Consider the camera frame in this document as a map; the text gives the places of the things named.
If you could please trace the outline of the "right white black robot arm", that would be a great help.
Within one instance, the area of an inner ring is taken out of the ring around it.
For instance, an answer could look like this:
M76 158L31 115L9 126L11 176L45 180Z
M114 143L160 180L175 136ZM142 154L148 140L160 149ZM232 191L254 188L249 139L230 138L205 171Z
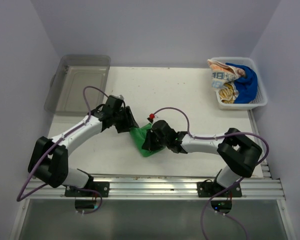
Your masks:
M236 128L224 134L191 136L175 131L164 120L155 122L146 131L141 148L150 152L168 148L176 154L206 153L219 155L226 166L217 174L213 192L225 196L231 185L241 178L250 178L262 154L262 148Z

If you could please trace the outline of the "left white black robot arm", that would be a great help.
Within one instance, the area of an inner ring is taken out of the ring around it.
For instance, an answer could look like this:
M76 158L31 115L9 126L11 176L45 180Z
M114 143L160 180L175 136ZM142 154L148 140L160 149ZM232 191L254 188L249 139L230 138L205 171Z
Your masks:
M53 188L75 187L82 196L91 195L94 190L92 176L70 168L69 156L87 140L110 127L115 127L117 133L138 127L131 108L121 97L113 95L68 131L52 138L40 137L35 143L28 172Z

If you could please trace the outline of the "green microfiber towel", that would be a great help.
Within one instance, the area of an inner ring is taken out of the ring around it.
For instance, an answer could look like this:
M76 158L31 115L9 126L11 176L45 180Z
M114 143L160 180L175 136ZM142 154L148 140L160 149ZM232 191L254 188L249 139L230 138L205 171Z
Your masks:
M144 158L150 157L150 156L165 149L164 147L162 147L161 149L158 149L158 150L154 150L154 151L142 149L142 145L144 144L144 142L146 140L147 130L149 130L151 128L151 126L152 126L152 124L148 123L142 127L132 127L129 132L129 134L136 146L136 149L139 151L139 153Z

